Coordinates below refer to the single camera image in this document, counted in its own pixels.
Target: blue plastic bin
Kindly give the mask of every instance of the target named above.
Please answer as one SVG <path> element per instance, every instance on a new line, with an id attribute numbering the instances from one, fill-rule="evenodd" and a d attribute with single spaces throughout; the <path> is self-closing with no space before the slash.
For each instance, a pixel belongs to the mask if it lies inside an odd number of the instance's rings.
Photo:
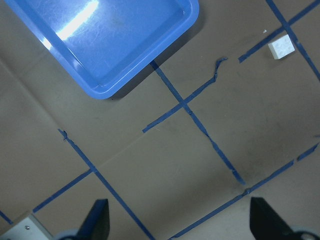
<path id="1" fill-rule="evenodd" d="M 198 0 L 5 0 L 83 90 L 111 97 L 196 21 Z"/>

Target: blue tape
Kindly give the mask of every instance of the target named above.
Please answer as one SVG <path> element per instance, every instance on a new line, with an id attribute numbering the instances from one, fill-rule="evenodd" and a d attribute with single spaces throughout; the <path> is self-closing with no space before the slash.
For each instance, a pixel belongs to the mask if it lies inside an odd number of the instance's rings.
<path id="1" fill-rule="evenodd" d="M 214 75 L 211 79 L 209 79 L 206 83 L 204 83 L 202 86 L 200 86 L 197 90 L 195 90 L 193 93 L 191 93 L 186 99 L 184 99 L 183 101 L 180 101 L 179 104 L 177 104 L 176 106 L 174 106 L 171 110 L 169 110 L 168 112 L 166 112 L 165 114 L 163 114 L 162 116 L 160 116 L 158 119 L 156 119 L 155 121 L 153 121 L 152 123 L 148 124 L 146 126 L 146 128 L 144 128 L 142 130 L 143 133 L 146 133 L 147 131 L 149 131 L 150 129 L 152 129 L 153 127 L 155 127 L 156 125 L 158 125 L 159 123 L 163 122 L 164 120 L 166 120 L 167 118 L 169 118 L 171 115 L 173 115 L 174 113 L 176 113 L 177 111 L 179 111 L 181 108 L 184 107 L 184 105 L 188 104 L 189 102 L 191 102 L 196 96 L 198 96 L 204 89 L 206 89 L 209 85 L 213 84 L 216 82 L 217 77 L 218 77 L 218 68 L 221 64 L 221 62 L 227 60 L 228 58 L 224 57 L 219 59 L 218 61 L 216 61 L 215 64 L 215 70 L 214 70 Z M 153 69 L 159 69 L 159 66 L 153 61 L 152 65 Z"/>
<path id="2" fill-rule="evenodd" d="M 14 224 L 14 222 L 11 221 L 10 218 L 8 218 L 2 211 L 0 211 L 0 217 L 2 217 L 10 225 Z"/>
<path id="3" fill-rule="evenodd" d="M 87 158 L 87 156 L 81 151 L 81 149 L 70 138 L 68 138 L 67 132 L 62 131 L 60 129 L 58 129 L 58 131 L 62 134 L 63 140 L 66 140 L 71 145 L 71 147 L 73 147 L 73 149 L 79 154 L 79 156 L 89 166 L 90 170 L 99 178 L 99 180 L 103 183 L 103 185 L 110 191 L 110 193 L 114 196 L 114 198 L 120 203 L 120 205 L 126 210 L 126 212 L 130 215 L 130 217 L 135 221 L 135 223 L 141 228 L 141 230 L 149 237 L 150 240 L 154 240 L 155 238 L 151 235 L 151 233 L 147 230 L 147 228 L 143 225 L 143 223 L 139 220 L 139 218 L 134 214 L 134 212 L 128 207 L 125 201 L 114 190 L 114 188 L 109 184 L 109 182 L 104 178 L 104 176 L 102 176 L 102 174 L 98 171 L 96 166 Z"/>
<path id="4" fill-rule="evenodd" d="M 315 0 L 310 5 L 308 5 L 305 9 L 303 9 L 297 15 L 295 15 L 293 18 L 291 18 L 288 21 L 288 24 L 291 26 L 292 24 L 296 23 L 298 20 L 300 20 L 302 17 L 304 17 L 306 14 L 308 14 L 311 10 L 313 10 L 319 4 L 320 4 L 320 0 Z M 249 49 L 245 54 L 240 56 L 238 58 L 239 62 L 242 63 L 244 60 L 246 60 L 252 54 L 254 54 L 259 49 L 261 49 L 264 45 L 267 45 L 272 39 L 274 39 L 278 34 L 282 33 L 284 30 L 285 29 L 283 27 L 276 29 L 274 32 L 269 34 L 265 39 L 263 39 L 262 41 L 257 43 L 255 46 L 253 46 L 251 49 Z"/>
<path id="5" fill-rule="evenodd" d="M 227 58 L 219 59 L 216 62 L 215 70 L 214 70 L 214 77 L 212 78 L 212 82 L 215 82 L 218 76 L 218 68 L 221 64 L 221 62 L 227 60 Z M 231 170 L 232 174 L 234 175 L 235 179 L 240 182 L 241 184 L 245 185 L 245 181 L 242 179 L 240 174 L 237 172 L 237 170 L 234 168 L 232 163 L 229 161 L 229 159 L 226 157 L 226 155 L 222 152 L 222 150 L 219 148 L 219 146 L 213 141 L 213 139 L 210 137 L 208 131 L 206 130 L 205 126 L 201 123 L 201 121 L 198 119 L 198 117 L 195 115 L 195 113 L 190 109 L 190 107 L 185 103 L 181 95 L 178 93 L 176 88 L 172 85 L 170 80 L 167 78 L 165 73 L 160 69 L 160 67 L 157 65 L 155 61 L 152 61 L 150 65 L 153 67 L 153 69 L 156 71 L 156 73 L 160 76 L 164 84 L 169 88 L 171 93 L 174 95 L 174 97 L 181 103 L 181 107 L 185 109 L 185 111 L 190 115 L 195 125 L 200 129 L 201 132 L 203 132 L 204 135 L 207 136 L 207 138 L 210 140 L 213 149 L 216 151 L 216 153 L 219 155 L 219 157 L 223 160 L 225 165 Z M 204 85 L 199 87 L 196 91 L 194 91 L 188 98 L 190 101 L 194 99 L 197 95 L 199 95 L 207 86 L 209 86 L 212 82 L 206 82 Z"/>
<path id="6" fill-rule="evenodd" d="M 311 67 L 311 69 L 313 70 L 314 74 L 316 75 L 316 77 L 318 78 L 318 80 L 320 81 L 320 72 L 318 71 L 318 69 L 316 68 L 316 66 L 314 65 L 314 63 L 312 62 L 311 58 L 309 57 L 307 51 L 305 50 L 305 48 L 302 46 L 302 44 L 299 42 L 296 34 L 294 33 L 294 31 L 291 29 L 289 23 L 285 20 L 284 16 L 281 14 L 281 12 L 279 11 L 279 9 L 277 8 L 277 6 L 275 5 L 275 3 L 273 2 L 273 0 L 266 0 L 266 3 L 269 5 L 269 7 L 271 8 L 271 10 L 273 11 L 274 15 L 276 16 L 276 18 L 280 21 L 280 23 L 282 24 L 283 28 L 286 30 L 286 32 L 288 33 L 290 39 L 293 41 L 293 43 L 295 44 L 295 46 L 298 48 L 299 52 L 301 53 L 301 55 L 304 57 L 304 59 L 307 61 L 307 63 L 309 64 L 309 66 Z"/>
<path id="7" fill-rule="evenodd" d="M 304 153 L 302 153 L 300 156 L 298 156 L 297 161 L 301 161 L 302 159 L 304 159 L 305 157 L 309 156 L 310 154 L 312 154 L 316 148 L 318 147 L 319 143 L 317 143 L 316 145 L 314 145 L 313 147 L 311 147 L 310 149 L 308 149 L 307 151 L 305 151 Z"/>
<path id="8" fill-rule="evenodd" d="M 36 206 L 32 211 L 33 213 L 38 212 L 40 209 L 48 205 L 50 202 L 55 200 L 57 197 L 59 197 L 61 194 L 63 194 L 68 189 L 72 188 L 74 185 L 79 183 L 82 179 L 87 177 L 90 173 L 92 173 L 91 169 L 82 173 L 80 176 L 76 177 L 74 180 L 69 182 L 67 185 L 65 185 L 63 188 L 61 188 L 59 191 L 48 197 L 46 200 L 44 200 L 42 203 L 40 203 L 38 206 Z"/>
<path id="9" fill-rule="evenodd" d="M 183 229 L 182 231 L 178 232 L 177 234 L 175 234 L 174 236 L 170 237 L 169 240 L 172 239 L 177 239 L 179 237 L 181 237 L 182 235 L 186 234 L 187 232 L 191 231 L 192 229 L 194 229 L 195 227 L 199 226 L 200 224 L 204 223 L 205 221 L 207 221 L 208 219 L 214 217 L 215 215 L 217 215 L 218 213 L 222 212 L 223 210 L 225 210 L 226 208 L 230 207 L 232 204 L 235 204 L 236 202 L 238 202 L 240 199 L 242 199 L 244 196 L 252 193 L 254 190 L 260 188 L 261 186 L 263 186 L 264 184 L 266 184 L 267 182 L 269 182 L 270 180 L 274 179 L 276 176 L 280 175 L 281 173 L 283 173 L 285 170 L 287 170 L 288 168 L 290 168 L 292 165 L 294 164 L 294 160 L 288 162 L 286 165 L 282 166 L 281 168 L 279 168 L 278 170 L 276 170 L 275 172 L 273 172 L 270 176 L 268 176 L 267 178 L 263 179 L 262 181 L 258 182 L 257 184 L 255 184 L 254 186 L 247 188 L 246 190 L 244 190 L 244 192 L 238 196 L 236 196 L 235 198 L 227 201 L 225 204 L 221 205 L 220 207 L 218 207 L 217 209 L 213 210 L 212 212 L 208 213 L 207 215 L 205 215 L 204 217 L 200 218 L 198 221 L 194 222 L 193 224 L 187 226 L 185 229 Z"/>

